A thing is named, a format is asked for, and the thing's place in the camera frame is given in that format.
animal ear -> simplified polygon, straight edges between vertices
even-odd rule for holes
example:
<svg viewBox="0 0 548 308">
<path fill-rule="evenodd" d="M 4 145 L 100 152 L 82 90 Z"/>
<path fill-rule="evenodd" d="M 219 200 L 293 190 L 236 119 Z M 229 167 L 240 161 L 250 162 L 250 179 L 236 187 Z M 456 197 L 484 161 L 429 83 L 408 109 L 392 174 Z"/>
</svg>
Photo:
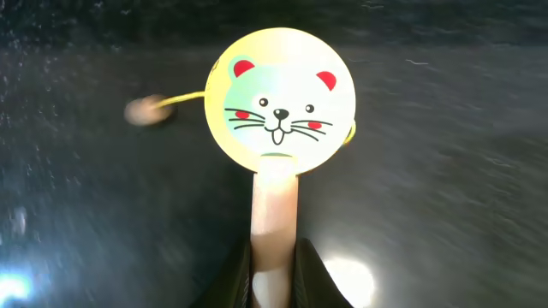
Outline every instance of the animal ear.
<svg viewBox="0 0 548 308">
<path fill-rule="evenodd" d="M 334 74 L 324 71 L 319 72 L 316 75 L 325 83 L 329 91 L 333 90 L 335 84 L 337 83 L 337 78 L 335 78 Z"/>
<path fill-rule="evenodd" d="M 254 68 L 253 60 L 247 56 L 237 56 L 232 59 L 229 65 L 229 74 L 232 80 L 240 77 L 251 68 Z"/>
</svg>

tongue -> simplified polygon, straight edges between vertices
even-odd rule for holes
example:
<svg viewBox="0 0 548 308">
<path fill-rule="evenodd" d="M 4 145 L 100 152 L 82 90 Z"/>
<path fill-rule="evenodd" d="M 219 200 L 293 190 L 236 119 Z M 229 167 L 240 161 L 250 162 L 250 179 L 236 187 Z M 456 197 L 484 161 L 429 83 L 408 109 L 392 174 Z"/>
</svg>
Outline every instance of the tongue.
<svg viewBox="0 0 548 308">
<path fill-rule="evenodd" d="M 280 145 L 283 141 L 283 130 L 277 129 L 272 132 L 272 141 L 274 141 L 275 145 Z"/>
</svg>

red cheek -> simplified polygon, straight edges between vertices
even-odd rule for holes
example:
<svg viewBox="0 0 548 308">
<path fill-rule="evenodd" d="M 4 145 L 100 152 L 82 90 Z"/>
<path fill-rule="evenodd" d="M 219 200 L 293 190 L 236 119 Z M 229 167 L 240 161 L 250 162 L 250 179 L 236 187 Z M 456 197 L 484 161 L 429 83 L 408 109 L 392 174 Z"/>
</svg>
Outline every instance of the red cheek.
<svg viewBox="0 0 548 308">
<path fill-rule="evenodd" d="M 236 111 L 236 116 L 240 119 L 247 119 L 249 117 L 249 114 L 243 111 Z"/>
<path fill-rule="evenodd" d="M 309 122 L 308 127 L 310 127 L 311 129 L 320 129 L 320 128 L 322 128 L 322 123 Z"/>
</svg>

black whisker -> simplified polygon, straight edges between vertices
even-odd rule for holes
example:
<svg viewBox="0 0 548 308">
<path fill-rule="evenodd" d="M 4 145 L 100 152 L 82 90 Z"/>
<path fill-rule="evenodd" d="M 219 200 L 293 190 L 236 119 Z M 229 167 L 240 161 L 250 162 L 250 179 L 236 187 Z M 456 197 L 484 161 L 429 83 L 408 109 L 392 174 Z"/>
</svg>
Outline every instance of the black whisker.
<svg viewBox="0 0 548 308">
<path fill-rule="evenodd" d="M 308 130 L 311 130 L 311 131 L 316 132 L 316 133 L 325 134 L 324 132 L 319 131 L 318 129 L 314 129 L 314 128 L 310 128 L 310 127 L 302 127 L 302 126 L 298 126 L 298 125 L 291 125 L 291 127 L 297 127 L 297 128 L 302 128 L 302 129 L 308 129 Z"/>
<path fill-rule="evenodd" d="M 259 118 L 261 119 L 265 119 L 262 115 L 259 115 L 259 114 L 256 114 L 254 112 L 251 112 L 251 111 L 247 111 L 247 110 L 238 110 L 238 109 L 235 109 L 235 108 L 225 108 L 224 110 L 226 111 L 241 111 L 241 112 L 247 112 L 248 114 L 250 115 L 254 115 L 254 116 L 258 116 Z"/>
<path fill-rule="evenodd" d="M 315 120 L 299 120 L 299 121 L 292 121 L 291 124 L 295 124 L 295 123 L 304 123 L 304 122 L 322 123 L 322 124 L 325 124 L 325 125 L 331 125 L 331 126 L 333 126 L 333 124 L 331 124 L 331 123 L 324 122 L 324 121 L 315 121 Z"/>
<path fill-rule="evenodd" d="M 310 137 L 310 138 L 312 138 L 312 139 L 318 141 L 318 138 L 312 136 L 310 133 L 305 133 L 305 132 L 302 132 L 302 131 L 300 131 L 300 130 L 298 130 L 298 129 L 291 129 L 291 131 L 292 131 L 292 132 L 297 132 L 297 133 L 302 133 L 303 135 L 306 135 L 306 136 L 308 136 L 308 137 Z"/>
<path fill-rule="evenodd" d="M 246 124 L 246 125 L 240 125 L 240 126 L 234 127 L 234 129 L 244 128 L 244 127 L 262 127 L 262 126 L 263 124 Z"/>
<path fill-rule="evenodd" d="M 259 123 L 264 123 L 265 122 L 263 120 L 255 120 L 255 119 L 229 119 L 229 121 L 256 121 L 256 122 L 259 122 Z"/>
</svg>

red inner ear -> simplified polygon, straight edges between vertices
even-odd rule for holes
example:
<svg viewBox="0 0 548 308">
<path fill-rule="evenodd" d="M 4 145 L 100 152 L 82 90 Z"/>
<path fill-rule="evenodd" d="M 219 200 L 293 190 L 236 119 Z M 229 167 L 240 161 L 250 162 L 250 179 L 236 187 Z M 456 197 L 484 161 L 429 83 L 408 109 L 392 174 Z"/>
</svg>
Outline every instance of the red inner ear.
<svg viewBox="0 0 548 308">
<path fill-rule="evenodd" d="M 333 90 L 335 84 L 337 83 L 337 78 L 335 75 L 330 72 L 320 72 L 316 74 L 327 86 L 329 91 Z"/>
<path fill-rule="evenodd" d="M 241 74 L 246 73 L 251 68 L 254 68 L 255 65 L 248 60 L 240 60 L 234 65 L 234 75 L 236 78 L 240 77 Z"/>
</svg>

